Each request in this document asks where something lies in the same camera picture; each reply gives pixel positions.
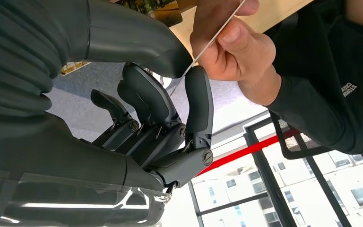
person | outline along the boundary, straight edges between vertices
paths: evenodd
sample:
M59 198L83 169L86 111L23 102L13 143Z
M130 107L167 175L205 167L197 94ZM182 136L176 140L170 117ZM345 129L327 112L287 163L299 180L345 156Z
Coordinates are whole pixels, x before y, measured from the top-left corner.
M190 36L195 57L231 15L233 7L224 4L198 0ZM333 16L319 10L325 4L337 6ZM258 0L247 0L237 15L258 9ZM289 42L275 46L234 17L198 62L210 79L237 81L249 100L317 143L362 153L363 0L314 1L299 11L296 30Z

wrist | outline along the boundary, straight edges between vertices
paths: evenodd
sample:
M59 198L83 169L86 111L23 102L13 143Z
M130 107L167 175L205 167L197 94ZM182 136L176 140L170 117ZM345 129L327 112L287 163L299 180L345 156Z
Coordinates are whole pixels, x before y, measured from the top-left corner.
M282 78L276 73L275 68L270 66L256 82L250 79L238 81L242 93L252 102L267 106L276 99Z

human hand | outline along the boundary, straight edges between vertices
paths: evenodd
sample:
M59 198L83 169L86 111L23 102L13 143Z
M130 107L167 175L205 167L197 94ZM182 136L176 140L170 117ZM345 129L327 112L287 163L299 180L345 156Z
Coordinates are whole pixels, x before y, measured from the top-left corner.
M199 0L190 36L195 57L240 3L239 0L232 1ZM252 15L258 11L258 6L258 0L247 0L238 15ZM275 54L275 45L268 36L255 33L246 23L233 18L198 63L210 79L238 81L251 101L269 105L275 100L281 84L281 78L272 66Z

robotic arm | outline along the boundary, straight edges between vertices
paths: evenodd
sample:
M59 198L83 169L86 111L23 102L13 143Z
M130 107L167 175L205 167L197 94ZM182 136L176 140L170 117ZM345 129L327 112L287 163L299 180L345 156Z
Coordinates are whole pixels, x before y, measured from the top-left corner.
M52 78L80 60L129 61L118 92L141 126L96 90L91 99L113 125L93 143L45 112ZM162 190L171 193L212 162L213 103L204 69L194 67L184 125L140 66L179 78L191 62L166 26L104 0L0 0L0 226L156 223L168 200Z

gray floor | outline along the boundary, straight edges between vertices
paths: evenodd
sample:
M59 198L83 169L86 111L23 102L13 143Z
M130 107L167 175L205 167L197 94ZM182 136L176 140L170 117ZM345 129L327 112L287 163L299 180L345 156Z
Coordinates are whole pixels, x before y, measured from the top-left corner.
M123 63L91 63L64 77L58 76L54 80L54 89L47 94L52 100L49 112L64 119L75 137L93 141L112 124L112 120L106 110L92 104L90 92L97 89L124 103L116 92L122 67ZM248 101L234 82L211 81L211 88L214 132L265 110ZM171 98L182 121L186 122L189 105L183 80ZM126 103L124 105L137 118L134 109Z

